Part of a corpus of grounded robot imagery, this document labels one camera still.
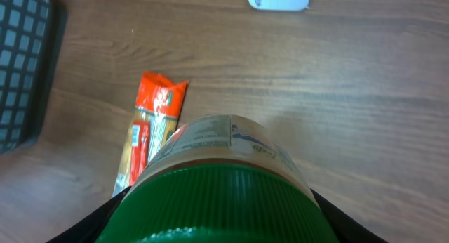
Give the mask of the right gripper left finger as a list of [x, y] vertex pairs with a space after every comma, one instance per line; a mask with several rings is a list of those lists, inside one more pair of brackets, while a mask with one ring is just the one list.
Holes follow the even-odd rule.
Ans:
[[130, 187], [125, 188], [87, 217], [47, 243], [94, 243], [129, 190]]

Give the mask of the green lid jar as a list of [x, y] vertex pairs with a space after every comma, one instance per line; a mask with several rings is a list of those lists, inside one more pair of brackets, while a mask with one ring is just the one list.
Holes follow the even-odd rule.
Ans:
[[336, 242], [294, 161], [258, 123], [213, 114], [152, 157], [99, 242]]

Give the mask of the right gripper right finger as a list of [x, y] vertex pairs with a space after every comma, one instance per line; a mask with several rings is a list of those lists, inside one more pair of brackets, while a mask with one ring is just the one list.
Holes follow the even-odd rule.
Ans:
[[315, 190], [311, 189], [311, 192], [341, 243], [387, 243]]

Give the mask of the red cracker sleeve package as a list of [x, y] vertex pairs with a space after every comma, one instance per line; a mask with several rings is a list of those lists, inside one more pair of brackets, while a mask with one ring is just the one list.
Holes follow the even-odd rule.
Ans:
[[175, 133], [189, 83], [160, 73], [142, 73], [113, 195], [133, 185], [152, 157]]

